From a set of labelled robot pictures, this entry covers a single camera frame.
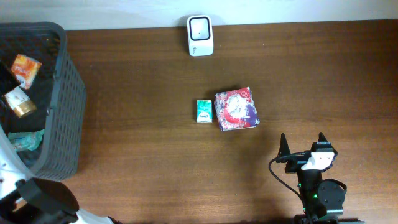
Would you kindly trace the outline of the red purple tissue pack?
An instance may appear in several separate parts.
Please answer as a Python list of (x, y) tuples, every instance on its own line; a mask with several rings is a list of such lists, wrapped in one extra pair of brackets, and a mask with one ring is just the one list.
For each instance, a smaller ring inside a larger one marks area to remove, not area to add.
[(255, 128), (260, 123), (249, 87), (217, 93), (215, 111), (221, 131)]

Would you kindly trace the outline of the small green tissue packet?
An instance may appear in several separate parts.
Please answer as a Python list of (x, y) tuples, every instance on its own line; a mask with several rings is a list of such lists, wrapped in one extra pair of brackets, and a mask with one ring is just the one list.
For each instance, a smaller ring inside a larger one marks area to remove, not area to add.
[(211, 100), (197, 100), (197, 123), (211, 123), (212, 120)]

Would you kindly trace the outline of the teal soap pouch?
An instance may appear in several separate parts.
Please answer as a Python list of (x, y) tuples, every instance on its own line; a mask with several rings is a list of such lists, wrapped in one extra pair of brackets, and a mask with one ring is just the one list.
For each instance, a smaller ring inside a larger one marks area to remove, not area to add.
[(16, 152), (34, 151), (43, 140), (44, 130), (34, 132), (9, 133), (8, 139)]

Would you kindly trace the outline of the white tube gold cap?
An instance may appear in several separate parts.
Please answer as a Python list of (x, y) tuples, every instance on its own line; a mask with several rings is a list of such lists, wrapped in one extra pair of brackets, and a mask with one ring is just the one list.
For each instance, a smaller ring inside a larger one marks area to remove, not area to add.
[(18, 118), (23, 118), (33, 113), (37, 107), (34, 102), (25, 94), (20, 87), (15, 87), (9, 93), (6, 93), (5, 99)]

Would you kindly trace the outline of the orange tissue packet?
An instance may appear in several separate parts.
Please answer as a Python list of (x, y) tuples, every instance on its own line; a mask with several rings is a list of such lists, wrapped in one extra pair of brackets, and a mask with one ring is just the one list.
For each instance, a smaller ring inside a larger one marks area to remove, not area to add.
[(36, 75), (38, 74), (41, 63), (26, 55), (18, 54), (14, 63), (12, 64), (11, 71), (20, 82), (20, 87), (28, 90), (31, 88)]

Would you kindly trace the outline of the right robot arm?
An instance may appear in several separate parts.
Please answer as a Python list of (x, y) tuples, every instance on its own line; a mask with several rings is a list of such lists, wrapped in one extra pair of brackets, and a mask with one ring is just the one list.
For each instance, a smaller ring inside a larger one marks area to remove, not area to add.
[(285, 164), (285, 173), (297, 174), (298, 190), (293, 189), (274, 172), (271, 174), (282, 185), (298, 196), (303, 205), (303, 214), (294, 216), (296, 224), (344, 224), (362, 223), (357, 218), (340, 219), (347, 186), (335, 179), (324, 179), (322, 173), (333, 166), (338, 152), (323, 133), (318, 135), (309, 150), (292, 153), (284, 133), (280, 137), (277, 157), (269, 162)]

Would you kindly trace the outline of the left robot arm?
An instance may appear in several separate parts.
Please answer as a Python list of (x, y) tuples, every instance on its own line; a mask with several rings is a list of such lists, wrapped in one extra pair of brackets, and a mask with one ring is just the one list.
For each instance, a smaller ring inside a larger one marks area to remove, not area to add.
[(88, 170), (70, 188), (24, 183), (19, 223), (54, 223), (84, 206), (123, 223), (289, 223), (294, 201), (269, 173), (276, 138), (266, 130), (139, 131), (92, 139)]

